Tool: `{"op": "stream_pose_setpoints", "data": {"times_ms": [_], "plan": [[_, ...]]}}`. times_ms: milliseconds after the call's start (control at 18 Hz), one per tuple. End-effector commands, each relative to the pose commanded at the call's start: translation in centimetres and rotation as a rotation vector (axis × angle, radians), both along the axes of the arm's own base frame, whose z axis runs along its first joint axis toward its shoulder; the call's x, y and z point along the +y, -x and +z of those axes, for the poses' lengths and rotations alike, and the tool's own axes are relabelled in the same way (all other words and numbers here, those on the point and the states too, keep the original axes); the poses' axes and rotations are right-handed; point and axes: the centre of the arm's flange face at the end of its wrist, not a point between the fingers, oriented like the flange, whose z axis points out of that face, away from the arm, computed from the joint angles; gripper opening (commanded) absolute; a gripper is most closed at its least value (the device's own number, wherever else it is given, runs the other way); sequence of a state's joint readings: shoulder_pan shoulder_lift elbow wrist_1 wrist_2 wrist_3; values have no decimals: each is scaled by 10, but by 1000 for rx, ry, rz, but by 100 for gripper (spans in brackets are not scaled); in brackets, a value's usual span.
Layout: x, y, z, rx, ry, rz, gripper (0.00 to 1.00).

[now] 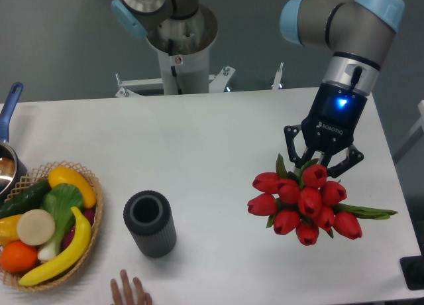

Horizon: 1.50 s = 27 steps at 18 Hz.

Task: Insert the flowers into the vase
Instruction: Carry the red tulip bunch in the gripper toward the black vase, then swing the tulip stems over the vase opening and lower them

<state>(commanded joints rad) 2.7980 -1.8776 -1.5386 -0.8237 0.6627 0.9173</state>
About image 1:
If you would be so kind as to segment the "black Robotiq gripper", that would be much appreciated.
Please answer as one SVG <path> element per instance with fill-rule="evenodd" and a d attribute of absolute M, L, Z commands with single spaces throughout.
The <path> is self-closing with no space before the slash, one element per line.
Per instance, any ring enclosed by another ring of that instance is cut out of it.
<path fill-rule="evenodd" d="M 307 117 L 299 125 L 284 127 L 289 160 L 301 168 L 314 153 L 324 154 L 324 163 L 346 150 L 344 160 L 327 169 L 327 175 L 336 178 L 364 159 L 353 143 L 353 133 L 362 115 L 367 98 L 351 90 L 332 84 L 321 84 Z M 302 132 L 305 141 L 303 154 L 298 155 L 295 138 Z"/>

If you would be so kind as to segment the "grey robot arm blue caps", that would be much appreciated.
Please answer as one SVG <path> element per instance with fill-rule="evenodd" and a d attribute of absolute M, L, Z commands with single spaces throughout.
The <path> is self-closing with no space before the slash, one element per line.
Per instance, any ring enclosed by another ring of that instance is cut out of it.
<path fill-rule="evenodd" d="M 164 93 L 207 93 L 209 49 L 217 19 L 199 0 L 112 0 L 131 35 L 158 54 Z M 328 48 L 333 56 L 307 117 L 284 129 L 288 156 L 300 175 L 316 153 L 336 178 L 359 163 L 354 130 L 405 10 L 403 0 L 289 0 L 280 15 L 285 40 Z"/>

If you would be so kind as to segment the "bare human hand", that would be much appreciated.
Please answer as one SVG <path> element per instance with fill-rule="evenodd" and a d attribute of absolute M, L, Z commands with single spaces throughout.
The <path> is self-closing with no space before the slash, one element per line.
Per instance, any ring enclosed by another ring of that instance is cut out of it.
<path fill-rule="evenodd" d="M 121 286 L 118 285 L 115 278 L 110 280 L 112 304 L 153 305 L 150 293 L 145 291 L 142 281 L 137 276 L 130 281 L 125 269 L 121 269 L 119 275 Z"/>

